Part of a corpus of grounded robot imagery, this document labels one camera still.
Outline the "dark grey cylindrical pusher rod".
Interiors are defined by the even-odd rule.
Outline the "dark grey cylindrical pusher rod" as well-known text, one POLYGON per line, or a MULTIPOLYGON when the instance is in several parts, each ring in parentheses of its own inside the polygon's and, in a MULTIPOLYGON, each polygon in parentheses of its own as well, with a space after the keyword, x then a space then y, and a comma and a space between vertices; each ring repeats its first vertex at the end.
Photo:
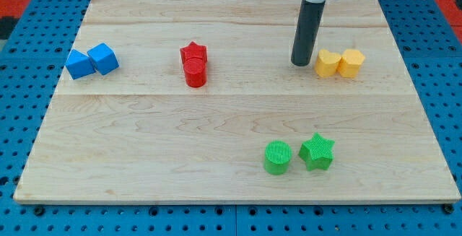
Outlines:
POLYGON ((291 56, 295 66, 307 66, 310 63, 324 6, 324 2, 301 2, 291 56))

